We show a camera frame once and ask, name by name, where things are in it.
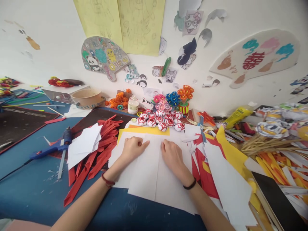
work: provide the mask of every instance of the plastic bottle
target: plastic bottle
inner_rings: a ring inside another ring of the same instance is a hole
[[[249,102],[248,105],[239,106],[235,112],[233,112],[232,115],[224,121],[224,123],[226,123],[226,129],[228,130],[233,128],[237,122],[241,121],[246,116],[251,115],[253,113],[253,108],[256,105],[257,104],[254,102]]]
[[[139,102],[137,100],[137,97],[135,95],[132,95],[128,101],[128,113],[135,115],[138,112]]]

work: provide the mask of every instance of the beige bowl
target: beige bowl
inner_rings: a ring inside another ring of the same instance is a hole
[[[95,105],[102,101],[101,90],[95,88],[76,91],[72,94],[72,98],[81,106]]]

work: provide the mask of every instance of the red bracelet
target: red bracelet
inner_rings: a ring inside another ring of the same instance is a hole
[[[108,188],[111,188],[111,186],[116,184],[114,181],[106,180],[105,177],[104,177],[104,174],[102,174],[102,178],[103,178],[104,181],[106,181],[106,185],[108,186]]]

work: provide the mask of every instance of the hand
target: hand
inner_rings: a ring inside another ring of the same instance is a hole
[[[194,182],[194,177],[183,162],[182,150],[174,142],[164,140],[161,143],[163,160],[173,174],[186,187]]]
[[[120,157],[126,164],[131,163],[140,156],[150,144],[150,141],[142,142],[142,138],[134,136],[125,139],[124,148]]]

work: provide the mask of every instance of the white bottle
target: white bottle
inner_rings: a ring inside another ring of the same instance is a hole
[[[139,102],[137,101],[137,98],[135,95],[132,95],[128,101],[128,113],[135,115],[138,112]]]

